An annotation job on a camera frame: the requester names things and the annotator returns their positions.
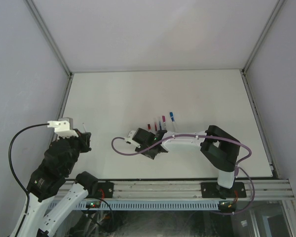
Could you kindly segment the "pink white pen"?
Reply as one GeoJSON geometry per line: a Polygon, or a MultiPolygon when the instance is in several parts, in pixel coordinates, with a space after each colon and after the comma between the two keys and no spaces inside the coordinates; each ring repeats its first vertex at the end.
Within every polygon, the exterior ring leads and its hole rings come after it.
{"type": "Polygon", "coordinates": [[[164,130],[167,130],[167,127],[166,127],[166,117],[165,116],[162,116],[162,122],[163,122],[164,130]]]}

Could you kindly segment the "white marker blue end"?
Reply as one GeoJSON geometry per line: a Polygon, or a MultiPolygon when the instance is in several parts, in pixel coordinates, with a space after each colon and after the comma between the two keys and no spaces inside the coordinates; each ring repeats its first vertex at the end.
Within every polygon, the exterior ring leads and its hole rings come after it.
{"type": "Polygon", "coordinates": [[[177,132],[177,125],[176,125],[176,121],[174,118],[174,114],[173,114],[173,112],[170,112],[169,114],[170,114],[170,119],[171,119],[172,125],[173,125],[173,131],[177,132]]]}

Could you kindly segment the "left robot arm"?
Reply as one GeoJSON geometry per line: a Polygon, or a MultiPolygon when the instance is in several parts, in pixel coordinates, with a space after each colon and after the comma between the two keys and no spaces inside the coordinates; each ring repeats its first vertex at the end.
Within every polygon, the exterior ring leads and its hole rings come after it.
{"type": "Polygon", "coordinates": [[[74,130],[77,136],[53,141],[44,159],[31,174],[25,187],[26,201],[22,214],[11,233],[13,237],[52,237],[67,216],[87,196],[97,192],[98,179],[84,171],[78,174],[67,194],[50,211],[47,208],[82,153],[91,151],[91,133],[74,130]]]}

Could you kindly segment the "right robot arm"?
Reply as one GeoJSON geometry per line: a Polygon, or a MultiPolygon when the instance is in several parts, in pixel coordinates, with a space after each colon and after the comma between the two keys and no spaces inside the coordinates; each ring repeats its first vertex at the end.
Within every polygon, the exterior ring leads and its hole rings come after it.
{"type": "Polygon", "coordinates": [[[156,134],[142,128],[131,135],[131,140],[139,145],[135,149],[142,155],[154,159],[160,153],[177,152],[196,148],[218,170],[218,181],[215,194],[225,199],[234,194],[232,187],[235,179],[235,165],[239,155],[239,140],[220,129],[210,125],[207,130],[181,133],[160,130],[156,134]]]}

